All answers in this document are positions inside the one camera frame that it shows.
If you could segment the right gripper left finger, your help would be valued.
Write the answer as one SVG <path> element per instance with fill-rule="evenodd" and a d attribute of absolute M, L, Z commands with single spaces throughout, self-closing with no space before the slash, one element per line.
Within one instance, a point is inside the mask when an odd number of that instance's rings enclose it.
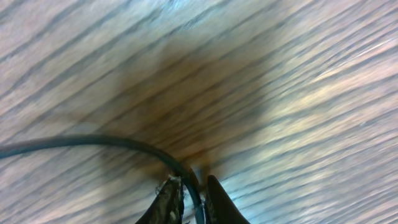
<path fill-rule="evenodd" d="M 181 179 L 169 178 L 136 224 L 182 224 L 183 198 Z"/>

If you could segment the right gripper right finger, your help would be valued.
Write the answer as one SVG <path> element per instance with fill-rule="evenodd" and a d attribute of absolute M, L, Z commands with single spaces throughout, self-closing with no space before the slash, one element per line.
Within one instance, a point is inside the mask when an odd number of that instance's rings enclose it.
<path fill-rule="evenodd" d="M 214 175 L 207 178 L 204 210 L 206 224 L 249 224 Z"/>

